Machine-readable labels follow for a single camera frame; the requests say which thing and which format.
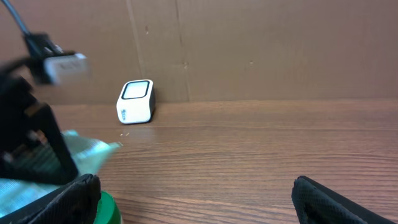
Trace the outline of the green lid jar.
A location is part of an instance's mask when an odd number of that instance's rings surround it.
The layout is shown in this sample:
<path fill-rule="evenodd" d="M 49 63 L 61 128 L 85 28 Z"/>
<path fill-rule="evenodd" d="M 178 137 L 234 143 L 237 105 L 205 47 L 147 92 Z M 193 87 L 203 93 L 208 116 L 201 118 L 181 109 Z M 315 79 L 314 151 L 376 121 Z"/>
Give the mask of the green lid jar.
<path fill-rule="evenodd" d="M 124 224 L 114 198 L 107 192 L 101 192 L 94 224 Z"/>

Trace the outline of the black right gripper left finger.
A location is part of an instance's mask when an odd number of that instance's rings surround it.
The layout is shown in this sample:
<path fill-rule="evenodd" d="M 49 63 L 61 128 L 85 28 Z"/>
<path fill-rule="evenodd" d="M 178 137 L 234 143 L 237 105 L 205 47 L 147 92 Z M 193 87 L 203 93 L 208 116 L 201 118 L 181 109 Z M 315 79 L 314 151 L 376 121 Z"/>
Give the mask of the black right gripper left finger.
<path fill-rule="evenodd" d="M 93 223 L 101 198 L 98 176 L 85 174 L 1 218 L 1 224 Z"/>

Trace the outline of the teal tissue packet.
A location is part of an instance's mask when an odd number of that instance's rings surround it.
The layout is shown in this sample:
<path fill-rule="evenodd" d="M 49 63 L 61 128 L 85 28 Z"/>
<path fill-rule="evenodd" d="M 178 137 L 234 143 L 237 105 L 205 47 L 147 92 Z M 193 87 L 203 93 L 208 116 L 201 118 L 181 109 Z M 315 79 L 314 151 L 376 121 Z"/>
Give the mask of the teal tissue packet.
<path fill-rule="evenodd" d="M 74 130 L 65 131 L 63 137 L 80 175 L 97 174 L 106 160 L 122 146 L 119 142 L 106 143 L 98 139 L 84 138 Z M 1 179 L 1 217 L 58 188 L 57 185 Z"/>

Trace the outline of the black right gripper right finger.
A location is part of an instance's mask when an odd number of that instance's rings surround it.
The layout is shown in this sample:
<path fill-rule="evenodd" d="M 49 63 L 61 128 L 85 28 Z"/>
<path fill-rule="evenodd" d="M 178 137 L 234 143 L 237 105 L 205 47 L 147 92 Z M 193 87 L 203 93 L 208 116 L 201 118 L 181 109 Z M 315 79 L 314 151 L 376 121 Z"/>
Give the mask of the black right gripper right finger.
<path fill-rule="evenodd" d="M 300 224 L 394 224 L 306 176 L 291 197 Z"/>

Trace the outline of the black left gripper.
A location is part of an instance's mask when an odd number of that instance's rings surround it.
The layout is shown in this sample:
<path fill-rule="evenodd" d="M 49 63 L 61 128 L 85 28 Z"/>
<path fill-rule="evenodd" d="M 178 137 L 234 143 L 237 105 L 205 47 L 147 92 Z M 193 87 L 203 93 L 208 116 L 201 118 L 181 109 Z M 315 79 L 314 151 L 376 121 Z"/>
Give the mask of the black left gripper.
<path fill-rule="evenodd" d="M 78 169 L 51 107 L 14 71 L 36 64 L 22 57 L 1 65 L 1 178 L 63 185 Z"/>

